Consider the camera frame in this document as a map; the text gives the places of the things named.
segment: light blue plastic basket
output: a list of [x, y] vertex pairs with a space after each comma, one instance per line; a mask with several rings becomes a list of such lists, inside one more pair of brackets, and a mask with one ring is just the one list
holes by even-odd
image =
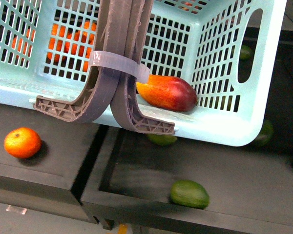
[[[286, 0], [155, 0], [142, 63], [153, 74], [186, 80], [199, 104], [191, 112], [177, 113], [138, 97], [143, 114], [174, 122], [180, 137], [232, 146], [251, 142], [263, 122], [285, 4]], [[48, 60], [52, 25], [65, 26], [65, 33], [76, 31], [87, 20], [96, 22], [99, 7], [99, 0], [1, 0], [0, 103], [32, 109], [37, 95], [74, 100], [87, 78], [82, 69], [87, 58], [62, 49], [56, 53], [66, 56], [65, 62]], [[262, 21], [251, 75], [241, 82], [240, 47], [258, 9]], [[35, 30], [33, 41], [26, 37], [28, 29]], [[25, 53], [24, 45], [21, 52], [11, 47], [15, 36], [28, 43]], [[119, 126], [109, 108], [95, 122]]]

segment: white strap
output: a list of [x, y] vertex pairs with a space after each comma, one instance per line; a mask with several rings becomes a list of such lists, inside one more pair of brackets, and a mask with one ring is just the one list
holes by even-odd
[[147, 83], [150, 75], [150, 69], [144, 64], [137, 64], [129, 58], [107, 51], [92, 51], [89, 64], [125, 72], [137, 78], [139, 83]]

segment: black surface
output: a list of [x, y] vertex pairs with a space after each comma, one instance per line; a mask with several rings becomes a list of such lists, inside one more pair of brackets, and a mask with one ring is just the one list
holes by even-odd
[[[43, 140], [32, 158], [14, 158], [3, 147], [5, 136], [19, 127], [34, 129]], [[93, 221], [79, 198], [106, 129], [0, 104], [0, 202]]]
[[[167, 148], [111, 128], [81, 201], [93, 216], [180, 233], [293, 234], [293, 79], [275, 63], [262, 148], [179, 138]], [[205, 210], [171, 204], [177, 179], [201, 183]]]

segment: red mango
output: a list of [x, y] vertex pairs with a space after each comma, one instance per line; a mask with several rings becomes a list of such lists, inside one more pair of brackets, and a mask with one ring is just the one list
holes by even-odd
[[140, 96], [150, 105], [170, 111], [190, 111], [197, 104], [196, 91], [178, 77], [150, 75], [148, 82], [137, 82]]

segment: green fruit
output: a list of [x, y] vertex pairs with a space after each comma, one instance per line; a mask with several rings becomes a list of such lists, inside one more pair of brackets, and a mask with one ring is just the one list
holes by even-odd
[[253, 146], [264, 146], [266, 145], [273, 136], [273, 126], [272, 123], [265, 119], [263, 126], [257, 135], [257, 137], [250, 143]]
[[204, 209], [209, 205], [209, 195], [205, 188], [192, 180], [178, 180], [170, 190], [173, 203], [187, 207]]
[[248, 60], [254, 55], [253, 50], [247, 45], [242, 45], [240, 50], [240, 60]]
[[160, 146], [171, 145], [177, 140], [177, 137], [173, 135], [146, 134], [146, 136], [151, 142]]

